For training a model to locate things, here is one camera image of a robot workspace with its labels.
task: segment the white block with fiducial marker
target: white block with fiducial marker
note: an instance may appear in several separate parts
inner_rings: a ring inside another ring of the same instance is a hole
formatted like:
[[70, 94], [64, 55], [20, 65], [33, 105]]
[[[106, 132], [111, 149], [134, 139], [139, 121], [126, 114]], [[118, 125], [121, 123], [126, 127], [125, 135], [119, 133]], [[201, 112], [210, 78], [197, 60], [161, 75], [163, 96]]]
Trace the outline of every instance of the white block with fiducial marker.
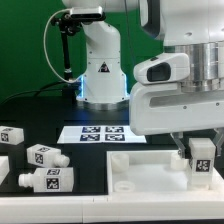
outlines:
[[34, 192], [72, 192], [73, 168], [37, 168], [34, 174], [21, 174], [20, 187], [32, 187]]
[[67, 167], [70, 163], [69, 157], [61, 155], [60, 149], [40, 144], [27, 149], [27, 159], [30, 164], [46, 168]]
[[8, 156], [0, 156], [0, 185], [9, 173], [9, 159]]
[[209, 138], [190, 138], [192, 158], [187, 166], [188, 189], [208, 190], [212, 184], [216, 147]]
[[0, 126], [0, 143], [18, 145], [24, 141], [22, 128]]

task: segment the black mark on cube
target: black mark on cube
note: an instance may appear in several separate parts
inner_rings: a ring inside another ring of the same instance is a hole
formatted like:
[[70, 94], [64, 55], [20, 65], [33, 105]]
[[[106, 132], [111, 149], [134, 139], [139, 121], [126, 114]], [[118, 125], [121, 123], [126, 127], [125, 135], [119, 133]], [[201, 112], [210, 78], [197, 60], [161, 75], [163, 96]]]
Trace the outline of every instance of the black mark on cube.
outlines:
[[35, 162], [38, 164], [43, 164], [44, 163], [43, 155], [35, 153]]
[[211, 160], [197, 160], [196, 172], [209, 172]]
[[48, 190], [59, 190], [60, 183], [59, 178], [46, 178], [46, 185]]
[[2, 131], [5, 131], [5, 132], [10, 132], [10, 131], [12, 131], [13, 130], [13, 128], [5, 128], [4, 130], [2, 130]]
[[1, 140], [3, 142], [9, 142], [9, 135], [5, 133], [1, 133]]
[[37, 151], [39, 151], [39, 152], [47, 152], [49, 150], [50, 150], [49, 148], [43, 147], [43, 148], [38, 149]]
[[60, 169], [49, 169], [47, 171], [47, 175], [59, 175], [60, 174]]

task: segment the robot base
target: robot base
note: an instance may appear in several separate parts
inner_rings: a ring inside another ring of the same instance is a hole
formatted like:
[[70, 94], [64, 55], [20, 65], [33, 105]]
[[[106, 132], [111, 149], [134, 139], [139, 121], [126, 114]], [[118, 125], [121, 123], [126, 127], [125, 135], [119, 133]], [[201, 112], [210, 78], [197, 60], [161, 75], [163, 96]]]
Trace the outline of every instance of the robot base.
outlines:
[[128, 107], [129, 100], [124, 100], [118, 103], [90, 103], [77, 100], [77, 105], [91, 110], [119, 110]]

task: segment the green wall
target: green wall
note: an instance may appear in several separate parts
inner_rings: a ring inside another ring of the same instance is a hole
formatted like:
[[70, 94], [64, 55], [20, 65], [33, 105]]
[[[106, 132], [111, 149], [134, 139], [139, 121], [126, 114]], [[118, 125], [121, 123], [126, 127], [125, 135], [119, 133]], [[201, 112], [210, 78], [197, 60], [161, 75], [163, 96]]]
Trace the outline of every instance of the green wall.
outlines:
[[[48, 18], [63, 9], [60, 0], [0, 1], [0, 101], [15, 93], [37, 90], [57, 81], [45, 61], [43, 31]], [[162, 43], [150, 39], [139, 26], [139, 12], [129, 13], [130, 36], [139, 63], [162, 52]], [[106, 22], [121, 33], [122, 69], [128, 76], [128, 88], [135, 83], [130, 55], [125, 13], [107, 14]], [[85, 36], [83, 32], [69, 38], [74, 75], [85, 71]], [[48, 35], [51, 61], [63, 74], [63, 58], [58, 28]]]

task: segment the white object in gripper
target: white object in gripper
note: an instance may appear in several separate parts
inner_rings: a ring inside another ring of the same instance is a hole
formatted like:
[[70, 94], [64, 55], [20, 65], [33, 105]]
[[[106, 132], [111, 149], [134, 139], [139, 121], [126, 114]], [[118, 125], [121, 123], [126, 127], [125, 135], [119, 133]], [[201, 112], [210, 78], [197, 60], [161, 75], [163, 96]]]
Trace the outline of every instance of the white object in gripper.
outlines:
[[206, 189], [212, 182], [216, 147], [209, 138], [190, 138], [189, 146], [188, 189]]

